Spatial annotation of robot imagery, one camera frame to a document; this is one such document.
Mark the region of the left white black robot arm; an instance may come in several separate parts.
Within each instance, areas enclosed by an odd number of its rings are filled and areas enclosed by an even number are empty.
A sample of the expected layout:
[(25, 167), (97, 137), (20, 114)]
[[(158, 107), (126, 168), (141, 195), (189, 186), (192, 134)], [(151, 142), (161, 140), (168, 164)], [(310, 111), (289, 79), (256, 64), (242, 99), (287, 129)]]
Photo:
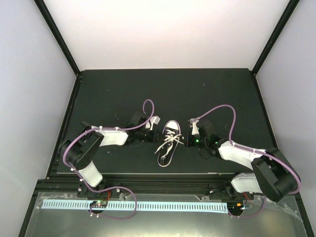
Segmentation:
[[(136, 113), (141, 114), (142, 110), (128, 109), (125, 112), (115, 109), (104, 111), (73, 110), (66, 135), (70, 135), (82, 121), (90, 125), (123, 127), (129, 123)], [(158, 165), (158, 156), (154, 154), (158, 146), (157, 143), (148, 143), (144, 140), (137, 140), (124, 146), (102, 146), (93, 156), (93, 162), (99, 172), (104, 175), (130, 175), (132, 177), (163, 175), (166, 170)]]

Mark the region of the black white sneaker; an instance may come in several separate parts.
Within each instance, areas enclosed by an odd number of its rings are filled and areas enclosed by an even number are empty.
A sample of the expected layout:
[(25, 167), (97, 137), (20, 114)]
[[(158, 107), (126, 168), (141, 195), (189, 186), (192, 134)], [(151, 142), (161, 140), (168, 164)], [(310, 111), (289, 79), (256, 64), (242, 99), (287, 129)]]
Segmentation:
[(160, 167), (168, 167), (172, 162), (177, 146), (183, 144), (180, 141), (182, 135), (180, 124), (175, 120), (168, 121), (163, 128), (162, 134), (163, 142), (155, 153), (158, 154), (158, 165)]

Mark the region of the white shoelace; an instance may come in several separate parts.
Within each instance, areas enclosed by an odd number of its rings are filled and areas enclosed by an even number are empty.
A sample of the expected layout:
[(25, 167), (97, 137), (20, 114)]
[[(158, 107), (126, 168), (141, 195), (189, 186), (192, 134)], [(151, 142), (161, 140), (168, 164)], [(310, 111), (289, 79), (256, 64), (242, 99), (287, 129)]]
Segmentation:
[(180, 133), (179, 130), (167, 128), (165, 130), (165, 138), (163, 140), (163, 143), (157, 148), (155, 154), (157, 152), (161, 152), (162, 149), (164, 149), (165, 154), (162, 155), (163, 157), (167, 156), (170, 151), (173, 149), (174, 143), (176, 145), (178, 144), (184, 144), (182, 141), (180, 141), (182, 134)]

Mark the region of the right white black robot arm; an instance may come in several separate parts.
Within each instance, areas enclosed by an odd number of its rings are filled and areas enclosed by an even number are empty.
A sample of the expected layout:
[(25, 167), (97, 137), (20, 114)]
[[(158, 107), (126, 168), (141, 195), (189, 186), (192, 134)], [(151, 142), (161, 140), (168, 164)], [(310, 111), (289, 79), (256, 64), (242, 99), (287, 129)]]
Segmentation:
[(207, 119), (192, 118), (189, 125), (192, 131), (185, 136), (187, 147), (198, 146), (202, 157), (231, 161), (251, 170), (236, 174), (225, 185), (228, 198), (256, 193), (278, 202), (298, 188), (300, 178), (279, 149), (255, 149), (230, 142), (219, 137)]

